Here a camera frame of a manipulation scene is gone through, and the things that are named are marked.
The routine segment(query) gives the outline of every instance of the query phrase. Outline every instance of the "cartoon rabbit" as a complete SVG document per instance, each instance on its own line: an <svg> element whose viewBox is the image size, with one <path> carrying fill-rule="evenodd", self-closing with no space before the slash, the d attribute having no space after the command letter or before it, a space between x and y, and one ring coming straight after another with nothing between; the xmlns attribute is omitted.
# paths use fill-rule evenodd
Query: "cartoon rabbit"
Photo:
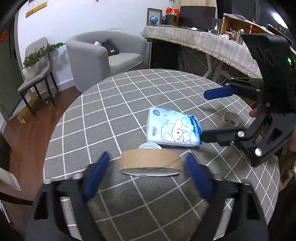
<svg viewBox="0 0 296 241"><path fill-rule="evenodd" d="M172 133L164 133L162 134L162 138L169 142L187 142L191 138L189 136L189 133L185 128L186 126L183 126L183 122L181 120L176 120L176 123L172 129Z"/></svg>

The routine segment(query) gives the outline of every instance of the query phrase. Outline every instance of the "gray chair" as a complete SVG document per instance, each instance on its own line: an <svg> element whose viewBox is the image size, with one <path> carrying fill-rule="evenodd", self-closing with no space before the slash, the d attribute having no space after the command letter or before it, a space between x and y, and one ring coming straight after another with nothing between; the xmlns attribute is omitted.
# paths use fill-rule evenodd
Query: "gray chair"
<svg viewBox="0 0 296 241"><path fill-rule="evenodd" d="M119 54L108 57L104 47L94 45L108 39L117 46ZM76 88L84 92L110 76L141 69L147 45L143 37L116 31L95 31L70 38L66 47Z"/></svg>
<svg viewBox="0 0 296 241"><path fill-rule="evenodd" d="M45 47L47 46L48 42L46 38L41 38L39 40L37 40L36 42L30 44L27 49L26 49L26 53L25 56L27 57L28 55L30 55L31 53L34 53L35 50L40 49L41 47ZM57 83L55 82L54 76L52 74L52 67L49 61L49 57L48 56L44 56L39 63L39 67L41 68L40 73L35 76L34 78L32 78L31 80L25 80L22 85L18 88L18 92L19 94L22 96L22 99L24 100L26 106L28 107L28 109L30 110L30 112L32 113L32 115L34 115L34 112L31 110L25 96L24 96L24 92L26 92L28 89L34 87L36 90L36 93L38 94L38 97L41 99L40 93L36 87L36 85L40 82L42 82L43 80L45 81L45 85L47 88L47 91L49 93L49 97L52 101L52 104L55 106L55 102L54 102L54 98L52 96L52 93L50 91L50 87L48 85L48 81L47 81L47 77L50 75L52 78L52 81L54 83L55 88L57 89L57 91L59 91L58 87L57 87Z"/></svg>

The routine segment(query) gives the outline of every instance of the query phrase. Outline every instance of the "globe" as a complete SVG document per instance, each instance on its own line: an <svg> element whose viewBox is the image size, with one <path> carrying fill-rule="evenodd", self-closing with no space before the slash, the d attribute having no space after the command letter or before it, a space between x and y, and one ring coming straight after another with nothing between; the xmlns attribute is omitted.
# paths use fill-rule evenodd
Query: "globe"
<svg viewBox="0 0 296 241"><path fill-rule="evenodd" d="M157 22L158 22L158 18L157 18L157 17L152 16L152 17L150 18L150 23L152 23L153 26L154 26Z"/></svg>

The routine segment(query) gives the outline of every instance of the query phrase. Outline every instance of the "tissue package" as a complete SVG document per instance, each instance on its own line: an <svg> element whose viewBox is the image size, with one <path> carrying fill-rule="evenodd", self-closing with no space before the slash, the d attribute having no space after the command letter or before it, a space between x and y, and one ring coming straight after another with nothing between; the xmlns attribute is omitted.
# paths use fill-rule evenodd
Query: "tissue package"
<svg viewBox="0 0 296 241"><path fill-rule="evenodd" d="M198 119L174 110L151 107L146 130L148 142L187 147L202 144Z"/></svg>

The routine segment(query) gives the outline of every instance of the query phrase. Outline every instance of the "black bag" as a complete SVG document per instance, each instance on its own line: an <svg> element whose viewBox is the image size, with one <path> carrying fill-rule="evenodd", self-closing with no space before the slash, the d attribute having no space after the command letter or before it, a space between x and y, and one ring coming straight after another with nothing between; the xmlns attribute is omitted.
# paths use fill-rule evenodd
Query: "black bag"
<svg viewBox="0 0 296 241"><path fill-rule="evenodd" d="M102 46L107 49L108 56L119 54L119 50L116 45L109 39L105 43L102 43Z"/></svg>

